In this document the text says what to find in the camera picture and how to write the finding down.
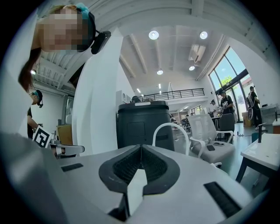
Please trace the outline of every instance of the black metal railing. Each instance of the black metal railing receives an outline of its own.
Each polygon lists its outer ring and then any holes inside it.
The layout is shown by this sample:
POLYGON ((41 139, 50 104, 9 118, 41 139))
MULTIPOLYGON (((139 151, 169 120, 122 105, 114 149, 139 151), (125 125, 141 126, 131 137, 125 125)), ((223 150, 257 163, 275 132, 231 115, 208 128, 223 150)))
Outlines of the black metal railing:
POLYGON ((199 88, 199 89, 185 89, 185 90, 145 95, 143 97, 139 97, 139 99, 142 102, 150 102, 150 101, 171 100, 171 99, 194 97, 194 96, 204 96, 204 95, 205 94, 203 88, 199 88))

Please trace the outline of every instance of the black plastic bin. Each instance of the black plastic bin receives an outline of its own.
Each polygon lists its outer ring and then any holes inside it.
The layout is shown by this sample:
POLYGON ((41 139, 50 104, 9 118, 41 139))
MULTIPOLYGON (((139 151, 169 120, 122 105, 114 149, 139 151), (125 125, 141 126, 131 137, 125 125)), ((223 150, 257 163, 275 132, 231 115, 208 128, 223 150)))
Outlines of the black plastic bin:
MULTIPOLYGON (((118 148, 137 144, 152 145, 156 128, 170 123, 169 107, 165 101, 122 104, 118 112, 118 148)), ((171 126, 158 131, 156 146, 174 151, 171 126)))

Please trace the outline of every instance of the chair seat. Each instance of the chair seat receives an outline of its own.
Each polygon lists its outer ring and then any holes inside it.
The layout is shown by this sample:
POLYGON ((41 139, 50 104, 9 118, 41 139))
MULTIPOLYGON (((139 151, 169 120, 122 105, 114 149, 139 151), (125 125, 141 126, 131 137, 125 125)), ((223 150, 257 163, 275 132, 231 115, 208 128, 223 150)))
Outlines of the chair seat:
MULTIPOLYGON (((215 142, 219 142, 219 141, 212 141, 210 144, 208 145, 213 145, 213 143, 215 142)), ((201 158, 209 163, 217 163, 217 162, 221 162, 223 159, 225 159, 226 157, 230 156, 230 154, 233 153, 233 151, 235 150, 234 145, 230 144, 230 143, 226 143, 226 142, 219 142, 219 143, 224 143, 224 146, 214 146, 215 150, 214 151, 209 151, 207 148, 204 149, 201 158)), ((192 148, 192 152, 196 155, 198 155, 199 151, 201 149, 201 145, 195 145, 192 148)))

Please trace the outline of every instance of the black pants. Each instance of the black pants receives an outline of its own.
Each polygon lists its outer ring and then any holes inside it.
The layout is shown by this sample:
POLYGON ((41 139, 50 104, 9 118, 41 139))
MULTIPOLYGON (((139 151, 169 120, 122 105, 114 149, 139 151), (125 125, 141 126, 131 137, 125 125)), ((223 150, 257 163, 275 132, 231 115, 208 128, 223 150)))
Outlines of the black pants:
POLYGON ((253 117, 254 117, 255 127, 257 127, 259 124, 263 123, 260 109, 257 110, 253 107, 253 117))

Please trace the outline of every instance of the label on bin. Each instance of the label on bin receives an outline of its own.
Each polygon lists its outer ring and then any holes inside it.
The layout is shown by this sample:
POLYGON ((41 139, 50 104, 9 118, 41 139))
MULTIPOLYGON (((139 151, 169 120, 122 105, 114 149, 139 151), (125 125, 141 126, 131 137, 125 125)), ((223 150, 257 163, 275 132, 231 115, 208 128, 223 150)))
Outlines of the label on bin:
POLYGON ((135 106, 144 106, 144 105, 151 105, 151 102, 135 103, 135 106))

